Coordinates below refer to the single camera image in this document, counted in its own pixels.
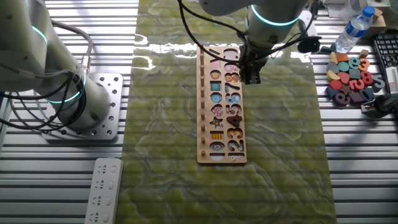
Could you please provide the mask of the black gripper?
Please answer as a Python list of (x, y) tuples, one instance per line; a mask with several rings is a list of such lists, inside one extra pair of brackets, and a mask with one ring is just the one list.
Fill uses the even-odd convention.
[(243, 83), (260, 84), (261, 76), (259, 74), (263, 64), (261, 62), (255, 61), (257, 54), (252, 52), (251, 49), (247, 45), (241, 45), (239, 47), (240, 56), (238, 67), (241, 71), (241, 79)]

